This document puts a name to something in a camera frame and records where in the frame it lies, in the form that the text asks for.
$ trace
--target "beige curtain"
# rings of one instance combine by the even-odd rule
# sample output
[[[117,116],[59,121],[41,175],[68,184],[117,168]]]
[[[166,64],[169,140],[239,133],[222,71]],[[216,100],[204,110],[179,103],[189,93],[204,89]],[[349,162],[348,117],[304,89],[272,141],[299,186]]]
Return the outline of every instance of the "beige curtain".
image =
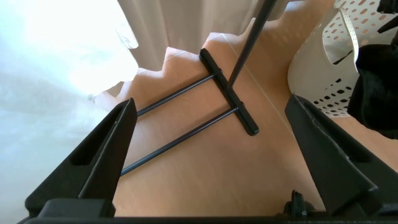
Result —
[[[264,0],[119,0],[134,31],[131,49],[139,67],[162,69],[167,47],[198,54],[210,32],[240,35]],[[283,13],[289,0],[278,0],[269,20]]]

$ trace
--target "vertical pole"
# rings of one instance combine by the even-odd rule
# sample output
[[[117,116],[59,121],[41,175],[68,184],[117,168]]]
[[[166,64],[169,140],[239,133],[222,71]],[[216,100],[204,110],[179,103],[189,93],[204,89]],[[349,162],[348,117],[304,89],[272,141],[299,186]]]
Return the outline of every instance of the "vertical pole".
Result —
[[[254,21],[253,27],[250,30],[248,39],[244,44],[241,55],[236,62],[234,70],[232,71],[231,77],[228,80],[227,90],[231,89],[234,85],[239,73],[241,72],[245,61],[248,59],[251,50],[253,49],[254,44],[256,43],[257,38],[259,37],[264,24],[266,23],[269,14],[272,11],[272,8],[275,5],[276,0],[264,0],[262,3],[261,9],[259,11],[256,20]]]

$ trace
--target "perforated basket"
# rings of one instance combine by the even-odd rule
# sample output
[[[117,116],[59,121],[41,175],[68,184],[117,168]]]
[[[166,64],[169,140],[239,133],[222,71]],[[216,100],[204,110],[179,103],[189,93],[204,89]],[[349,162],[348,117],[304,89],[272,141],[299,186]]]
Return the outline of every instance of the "perforated basket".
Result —
[[[359,46],[389,44],[396,32],[377,33],[395,17],[376,12],[377,4],[336,0],[339,8],[328,12],[290,64],[288,83],[292,93],[310,100],[329,117],[348,116],[349,99],[359,77],[355,66]],[[340,63],[333,64],[344,56]]]

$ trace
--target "basket hole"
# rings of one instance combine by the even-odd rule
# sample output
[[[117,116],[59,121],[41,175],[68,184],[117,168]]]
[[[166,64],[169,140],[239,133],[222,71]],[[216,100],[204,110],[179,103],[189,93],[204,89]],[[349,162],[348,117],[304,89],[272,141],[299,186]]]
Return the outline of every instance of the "basket hole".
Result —
[[[368,9],[364,9],[364,10],[362,10],[362,11],[360,12],[360,14],[363,15],[363,14],[365,14],[365,12],[367,12],[367,11],[368,11]]]
[[[368,44],[368,43],[369,43],[368,40],[362,40],[362,42],[361,42],[362,45],[366,45],[366,44]]]

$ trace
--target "black metal rack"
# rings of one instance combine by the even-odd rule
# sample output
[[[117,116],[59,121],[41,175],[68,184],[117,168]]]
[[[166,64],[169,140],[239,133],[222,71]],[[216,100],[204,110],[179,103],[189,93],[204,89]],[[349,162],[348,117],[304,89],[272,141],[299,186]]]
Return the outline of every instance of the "black metal rack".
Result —
[[[276,0],[267,0],[262,3],[261,9],[259,11],[258,16],[256,17],[256,20],[254,21],[253,27],[248,35],[248,39],[243,47],[243,50],[241,52],[241,55],[238,58],[238,61],[236,62],[236,65],[234,67],[234,70],[232,71],[232,74],[227,81],[225,76],[223,75],[223,71],[217,66],[217,63],[213,60],[211,57],[209,51],[206,49],[201,49],[199,58],[201,62],[204,64],[206,69],[208,70],[209,75],[183,87],[180,90],[177,90],[176,92],[170,94],[169,96],[166,96],[159,101],[145,107],[144,109],[140,110],[137,112],[138,116],[141,116],[158,106],[174,99],[175,97],[181,95],[182,93],[187,92],[188,90],[191,90],[192,88],[195,88],[196,86],[205,83],[208,80],[213,79],[220,91],[223,93],[226,101],[230,105],[230,109],[226,110],[225,112],[222,112],[221,114],[217,115],[216,117],[210,119],[209,121],[199,125],[198,127],[194,128],[193,130],[185,133],[184,135],[178,137],[177,139],[173,140],[172,142],[166,144],[165,146],[161,147],[160,149],[148,154],[147,156],[143,157],[142,159],[139,159],[137,162],[127,166],[124,168],[121,172],[121,175],[127,174],[128,172],[134,170],[135,168],[143,165],[144,163],[148,162],[149,160],[155,158],[156,156],[162,154],[163,152],[171,149],[172,147],[176,146],[177,144],[187,140],[188,138],[192,137],[193,135],[199,133],[200,131],[206,129],[212,124],[215,124],[217,121],[227,117],[230,114],[235,113],[240,122],[242,123],[244,129],[246,132],[254,136],[259,132],[259,128],[257,124],[254,122],[252,117],[250,116],[249,112],[247,109],[244,107],[244,103],[239,99],[237,94],[233,90],[233,85],[242,70],[245,61],[248,59],[249,54],[256,43],[257,38],[259,37],[262,28],[264,27],[264,24],[266,23],[266,20],[269,17],[269,14],[272,11],[272,8],[274,7],[276,3]]]

